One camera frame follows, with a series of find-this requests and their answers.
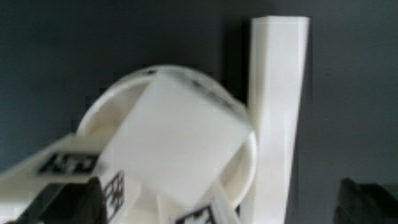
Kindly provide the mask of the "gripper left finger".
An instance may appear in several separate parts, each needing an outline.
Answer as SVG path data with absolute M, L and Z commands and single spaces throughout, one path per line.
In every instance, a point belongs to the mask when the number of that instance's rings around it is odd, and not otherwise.
M 51 183 L 13 224 L 109 224 L 100 179 Z

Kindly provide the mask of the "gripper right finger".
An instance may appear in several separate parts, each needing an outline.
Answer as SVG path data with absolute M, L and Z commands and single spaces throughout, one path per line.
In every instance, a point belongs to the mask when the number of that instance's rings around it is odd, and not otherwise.
M 398 184 L 342 180 L 335 224 L 398 224 Z

